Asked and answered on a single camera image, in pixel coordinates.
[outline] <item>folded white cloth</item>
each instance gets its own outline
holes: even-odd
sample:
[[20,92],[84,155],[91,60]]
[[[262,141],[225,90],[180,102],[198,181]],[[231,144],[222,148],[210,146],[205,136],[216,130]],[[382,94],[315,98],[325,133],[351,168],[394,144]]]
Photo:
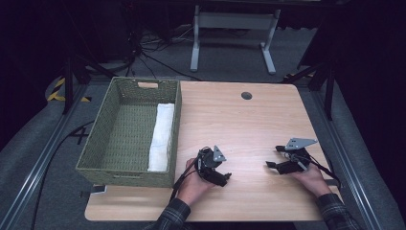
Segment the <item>folded white cloth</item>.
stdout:
[[172,130],[173,103],[159,103],[149,149],[149,172],[165,172],[168,168],[168,145]]

